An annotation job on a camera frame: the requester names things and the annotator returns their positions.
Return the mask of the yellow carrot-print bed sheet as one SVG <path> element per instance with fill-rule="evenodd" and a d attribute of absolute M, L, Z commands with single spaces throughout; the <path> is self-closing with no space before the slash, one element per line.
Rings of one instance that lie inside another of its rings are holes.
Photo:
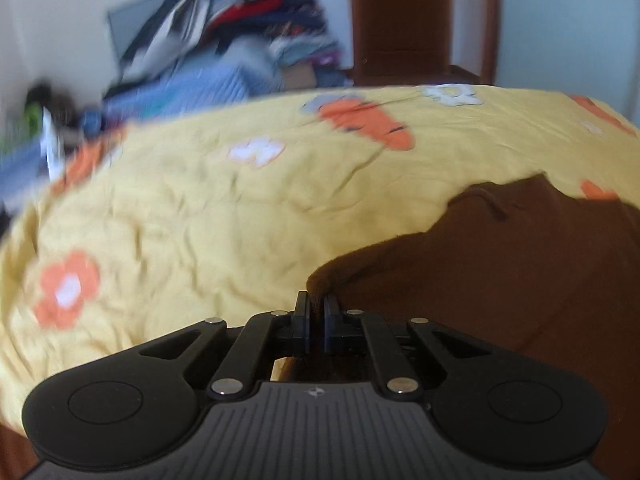
<path fill-rule="evenodd" d="M 283 309 L 323 263 L 428 229 L 469 185 L 543 174 L 639 199 L 639 130 L 560 92 L 453 84 L 267 96 L 119 129 L 1 243 L 1 421 L 36 385 L 204 318 Z"/>

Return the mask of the blue striped fabric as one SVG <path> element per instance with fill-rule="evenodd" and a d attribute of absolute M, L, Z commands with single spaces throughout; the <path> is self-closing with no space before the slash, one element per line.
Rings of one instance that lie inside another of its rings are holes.
<path fill-rule="evenodd" d="M 100 117 L 105 127 L 125 122 L 148 122 L 242 102 L 282 89 L 277 65 L 257 60 L 219 61 L 212 65 L 179 70 L 169 77 L 113 96 L 103 102 Z M 49 112 L 38 112 L 38 131 L 1 157 L 1 203 L 10 209 L 25 194 L 62 174 L 62 158 L 48 162 L 56 150 L 55 128 Z"/>

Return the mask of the dark and green toy clutter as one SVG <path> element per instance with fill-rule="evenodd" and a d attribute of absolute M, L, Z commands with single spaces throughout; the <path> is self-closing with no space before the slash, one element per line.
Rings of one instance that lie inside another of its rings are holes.
<path fill-rule="evenodd" d="M 27 91 L 25 98 L 23 120 L 30 134 L 41 131 L 46 110 L 55 127 L 76 127 L 77 110 L 72 96 L 67 91 L 54 90 L 49 81 L 40 80 Z"/>

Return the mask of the grey flat screen panel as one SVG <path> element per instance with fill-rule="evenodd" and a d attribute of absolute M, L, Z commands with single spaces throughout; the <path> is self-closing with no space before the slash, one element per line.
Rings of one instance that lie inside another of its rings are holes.
<path fill-rule="evenodd" d="M 164 0 L 129 0 L 108 10 L 106 20 L 118 66 L 122 56 L 136 38 L 144 23 L 157 11 Z"/>

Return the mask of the brown small garment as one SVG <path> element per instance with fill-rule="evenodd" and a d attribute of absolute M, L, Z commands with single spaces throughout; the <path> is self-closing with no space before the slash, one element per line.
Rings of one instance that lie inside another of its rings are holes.
<path fill-rule="evenodd" d="M 315 270 L 313 300 L 429 320 L 591 382 L 608 404 L 594 461 L 639 474 L 639 211 L 573 198 L 544 176 L 472 185 L 431 229 Z"/>

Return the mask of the pile of assorted clothes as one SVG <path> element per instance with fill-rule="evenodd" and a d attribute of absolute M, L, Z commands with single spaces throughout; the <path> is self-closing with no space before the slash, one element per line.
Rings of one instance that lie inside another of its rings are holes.
<path fill-rule="evenodd" d="M 344 49 L 320 0 L 164 0 L 122 56 L 112 98 L 235 49 L 263 53 L 279 70 L 338 70 Z"/>

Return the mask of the brown wooden door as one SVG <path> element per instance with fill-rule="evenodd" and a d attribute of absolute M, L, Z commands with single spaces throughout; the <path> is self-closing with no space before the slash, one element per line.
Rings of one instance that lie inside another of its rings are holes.
<path fill-rule="evenodd" d="M 352 0 L 356 84 L 493 84 L 500 3 Z"/>

